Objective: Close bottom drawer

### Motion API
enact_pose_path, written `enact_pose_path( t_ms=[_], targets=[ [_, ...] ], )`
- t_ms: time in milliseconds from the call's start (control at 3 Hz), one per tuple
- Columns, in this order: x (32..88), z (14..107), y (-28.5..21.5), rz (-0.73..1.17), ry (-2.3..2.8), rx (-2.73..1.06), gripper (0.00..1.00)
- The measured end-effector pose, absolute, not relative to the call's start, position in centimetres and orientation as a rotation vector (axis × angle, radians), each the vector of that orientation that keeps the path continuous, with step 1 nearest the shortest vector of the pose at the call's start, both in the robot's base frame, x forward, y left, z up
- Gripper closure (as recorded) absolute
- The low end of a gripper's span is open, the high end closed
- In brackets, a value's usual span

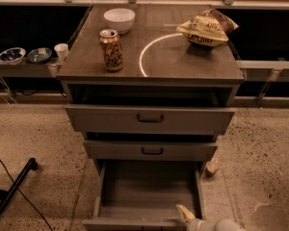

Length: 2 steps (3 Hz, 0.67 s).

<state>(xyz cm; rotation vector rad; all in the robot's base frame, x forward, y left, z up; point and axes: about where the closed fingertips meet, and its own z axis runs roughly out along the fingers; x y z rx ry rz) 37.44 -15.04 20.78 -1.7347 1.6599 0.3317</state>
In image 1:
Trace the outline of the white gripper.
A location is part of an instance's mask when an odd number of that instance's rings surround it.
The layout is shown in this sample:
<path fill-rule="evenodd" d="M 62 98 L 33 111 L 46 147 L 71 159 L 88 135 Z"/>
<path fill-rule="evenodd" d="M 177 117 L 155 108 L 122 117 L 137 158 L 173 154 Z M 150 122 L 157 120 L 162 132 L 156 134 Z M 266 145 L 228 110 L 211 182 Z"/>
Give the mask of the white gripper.
<path fill-rule="evenodd" d="M 196 218 L 184 205 L 177 204 L 176 208 L 180 212 L 183 220 L 188 222 L 187 231 L 214 231 L 214 223 Z"/>

